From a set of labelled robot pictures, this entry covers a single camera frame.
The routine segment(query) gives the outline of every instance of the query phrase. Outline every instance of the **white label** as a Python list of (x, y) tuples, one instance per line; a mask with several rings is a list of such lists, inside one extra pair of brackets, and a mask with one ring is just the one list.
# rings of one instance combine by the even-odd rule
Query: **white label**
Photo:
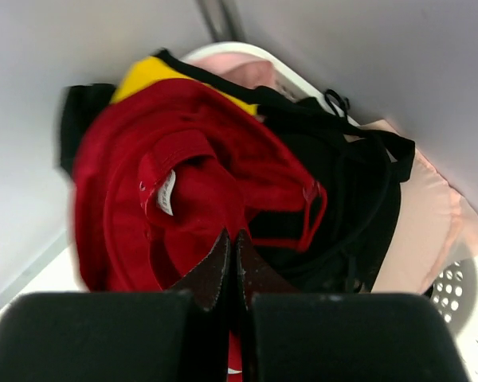
[(170, 196), (174, 190), (175, 185), (175, 171), (171, 170), (167, 179), (158, 191), (158, 207), (160, 207), (165, 213), (173, 216), (172, 206), (170, 204)]

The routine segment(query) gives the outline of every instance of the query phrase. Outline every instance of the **white laundry basket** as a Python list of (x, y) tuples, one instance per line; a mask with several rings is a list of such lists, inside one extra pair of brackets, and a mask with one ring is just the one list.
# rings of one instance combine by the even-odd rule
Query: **white laundry basket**
[[(292, 100), (315, 97), (331, 112), (321, 92), (272, 54), (254, 45), (240, 42), (211, 44), (193, 51), (183, 60), (191, 62), (215, 53), (248, 53), (271, 61), (280, 92)], [(349, 118), (349, 122), (358, 126), (353, 119)], [(464, 352), (474, 346), (478, 337), (478, 256), (446, 268), (435, 283), (432, 302), (447, 322), (464, 357)]]

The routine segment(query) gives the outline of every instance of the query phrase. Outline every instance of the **red garment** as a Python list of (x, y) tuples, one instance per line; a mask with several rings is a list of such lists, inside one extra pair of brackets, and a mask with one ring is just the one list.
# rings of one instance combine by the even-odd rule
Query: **red garment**
[[(173, 216), (158, 203), (172, 170)], [(90, 290), (169, 288), (223, 227), (235, 240), (261, 211), (305, 211), (300, 240), (253, 238), (305, 251), (327, 203), (322, 186), (273, 133), (185, 79), (160, 81), (108, 107), (84, 136), (73, 175), (76, 248)], [(230, 367), (240, 369), (234, 348)]]

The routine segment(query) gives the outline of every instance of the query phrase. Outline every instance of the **pink cloth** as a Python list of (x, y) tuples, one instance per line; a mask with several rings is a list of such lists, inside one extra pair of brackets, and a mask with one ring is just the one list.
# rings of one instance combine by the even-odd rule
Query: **pink cloth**
[(247, 53), (216, 53), (190, 64), (245, 88), (276, 89), (276, 71), (271, 61)]
[[(385, 120), (362, 128), (396, 133)], [(397, 227), (372, 291), (420, 294), (448, 265), (478, 255), (478, 215), (419, 150), (401, 187)]]

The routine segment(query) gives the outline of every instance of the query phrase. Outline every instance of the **gray wall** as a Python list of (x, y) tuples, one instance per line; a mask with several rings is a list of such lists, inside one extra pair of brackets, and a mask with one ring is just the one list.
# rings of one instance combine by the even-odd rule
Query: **gray wall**
[(240, 0), (248, 42), (387, 118), (478, 212), (478, 0)]
[(66, 228), (53, 141), (61, 89), (117, 81), (160, 46), (208, 43), (192, 1), (0, 1), (0, 292)]

